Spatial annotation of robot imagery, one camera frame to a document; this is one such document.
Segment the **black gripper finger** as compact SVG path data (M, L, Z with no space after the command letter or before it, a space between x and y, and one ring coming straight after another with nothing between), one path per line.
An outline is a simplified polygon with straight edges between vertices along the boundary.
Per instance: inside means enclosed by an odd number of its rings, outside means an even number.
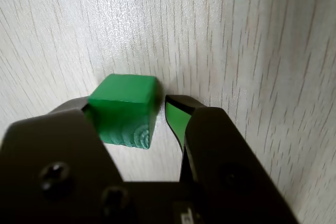
M8 128L1 223L137 223L119 171L80 109Z

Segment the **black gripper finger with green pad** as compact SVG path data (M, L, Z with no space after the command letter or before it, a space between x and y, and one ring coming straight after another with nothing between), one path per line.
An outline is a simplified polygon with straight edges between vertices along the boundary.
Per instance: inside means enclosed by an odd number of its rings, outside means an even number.
M165 97L165 118L196 184L203 223L296 223L292 210L227 113L187 95Z

